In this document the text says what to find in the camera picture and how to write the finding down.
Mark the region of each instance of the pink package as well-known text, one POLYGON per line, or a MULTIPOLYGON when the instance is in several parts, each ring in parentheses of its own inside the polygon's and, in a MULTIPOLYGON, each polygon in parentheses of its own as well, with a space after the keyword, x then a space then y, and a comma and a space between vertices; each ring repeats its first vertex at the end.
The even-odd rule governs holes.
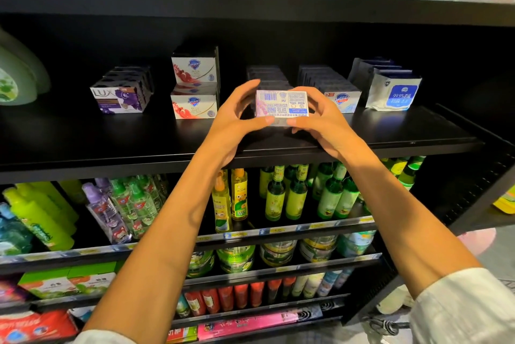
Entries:
POLYGON ((222 337, 236 333, 275 327, 277 325, 297 322, 298 319, 298 313, 296 313, 295 310, 292 310, 284 313, 241 318, 238 320, 200 324, 198 325, 198 339, 199 341, 202 341, 214 337, 222 337))

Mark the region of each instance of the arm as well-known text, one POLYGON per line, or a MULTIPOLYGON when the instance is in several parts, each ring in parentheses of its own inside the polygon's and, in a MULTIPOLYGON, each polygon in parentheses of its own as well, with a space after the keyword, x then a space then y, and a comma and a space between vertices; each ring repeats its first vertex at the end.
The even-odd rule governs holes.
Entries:
POLYGON ((209 133, 135 247, 84 330, 119 333, 138 344, 163 343, 171 327, 198 229, 218 171, 233 159, 248 132, 274 118, 240 120, 259 80, 237 87, 220 107, 209 133))
POLYGON ((453 272, 481 267, 458 238, 385 168, 332 101, 312 87, 294 90, 308 93, 315 114, 289 119, 288 124, 293 132, 309 131, 347 167, 414 298, 453 272))

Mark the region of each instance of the white detergent bottle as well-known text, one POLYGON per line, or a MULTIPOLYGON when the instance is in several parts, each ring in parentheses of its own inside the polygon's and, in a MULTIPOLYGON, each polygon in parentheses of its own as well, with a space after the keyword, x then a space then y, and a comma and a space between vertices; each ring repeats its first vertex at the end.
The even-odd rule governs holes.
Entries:
POLYGON ((50 77, 43 63, 30 49, 14 36, 0 27, 0 46, 13 53, 25 63, 34 74, 38 94, 47 93, 50 90, 50 77))
POLYGON ((19 106, 36 100, 34 76, 14 54, 0 46, 0 106, 19 106))

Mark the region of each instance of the person's left hand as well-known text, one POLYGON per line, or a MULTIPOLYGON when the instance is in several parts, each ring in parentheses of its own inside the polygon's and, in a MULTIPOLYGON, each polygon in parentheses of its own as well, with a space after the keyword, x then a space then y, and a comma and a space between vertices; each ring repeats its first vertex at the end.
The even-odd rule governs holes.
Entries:
POLYGON ((220 163, 220 168, 234 158, 236 148, 245 134, 270 126, 274 122, 273 116, 240 120, 241 114, 250 104, 260 81, 247 81, 234 90, 218 109, 213 125, 199 148, 199 150, 205 150, 210 156, 216 156, 214 159, 220 163))

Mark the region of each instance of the purple cap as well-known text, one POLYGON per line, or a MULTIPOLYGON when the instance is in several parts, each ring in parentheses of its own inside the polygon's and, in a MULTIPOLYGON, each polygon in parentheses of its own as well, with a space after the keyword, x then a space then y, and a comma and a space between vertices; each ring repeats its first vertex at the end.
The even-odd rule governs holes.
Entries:
POLYGON ((86 183, 82 185, 82 190, 86 194, 90 203, 98 203, 102 199, 102 192, 93 185, 93 183, 86 183))
POLYGON ((111 186, 109 179, 106 177, 95 177, 95 183, 98 188, 109 188, 111 186))

